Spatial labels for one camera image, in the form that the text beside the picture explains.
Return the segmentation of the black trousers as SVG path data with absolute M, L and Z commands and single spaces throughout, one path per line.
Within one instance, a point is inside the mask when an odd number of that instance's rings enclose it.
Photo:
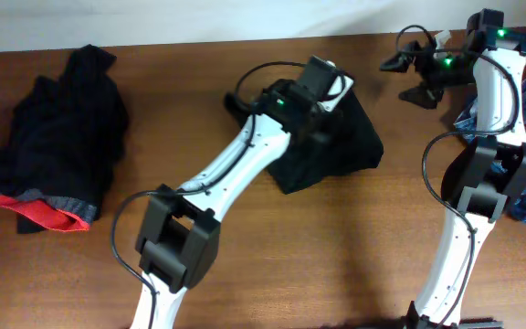
M 285 153 L 266 167 L 285 195 L 328 176 L 375 169 L 384 155 L 378 133 L 351 91 L 333 111 L 323 111 L 312 94 L 291 87 L 266 88 L 249 105 L 227 93 L 224 106 L 240 124 L 249 114 L 266 114 L 291 134 Z

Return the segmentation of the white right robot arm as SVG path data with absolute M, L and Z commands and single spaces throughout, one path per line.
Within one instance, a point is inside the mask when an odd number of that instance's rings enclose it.
M 401 328 L 501 328 L 492 318 L 464 320 L 461 305 L 479 252 L 497 220 L 526 187 L 526 129 L 522 114 L 522 73 L 526 35 L 504 27 L 504 14 L 482 9 L 467 22 L 461 48 L 446 48 L 448 33 L 396 46 L 382 71 L 421 76 L 400 93 L 402 101 L 434 109 L 445 89 L 477 88 L 474 128 L 461 131 L 472 141 L 447 168 L 432 197 L 445 209 L 442 238 L 426 284 L 399 321 Z

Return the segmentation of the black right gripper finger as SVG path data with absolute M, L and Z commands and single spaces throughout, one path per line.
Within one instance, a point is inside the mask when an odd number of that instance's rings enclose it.
M 385 60 L 379 67 L 384 72 L 407 72 L 410 65 L 415 61 L 415 52 L 421 51 L 422 48 L 418 41 L 411 41 L 405 44 L 400 51 L 397 51 L 391 58 Z
M 423 109 L 435 109 L 442 101 L 443 95 L 443 90 L 434 90 L 425 85 L 418 85 L 400 92 L 398 97 L 401 101 L 410 102 Z

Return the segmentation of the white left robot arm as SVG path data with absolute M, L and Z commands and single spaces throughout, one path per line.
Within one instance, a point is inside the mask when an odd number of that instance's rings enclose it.
M 224 151 L 198 175 L 149 198 L 135 242 L 143 288 L 134 328 L 171 328 L 185 293 L 214 263 L 223 218 L 268 165 L 332 117 L 354 84 L 334 63 L 310 57 L 295 80 L 276 81 L 249 103 L 247 120 Z

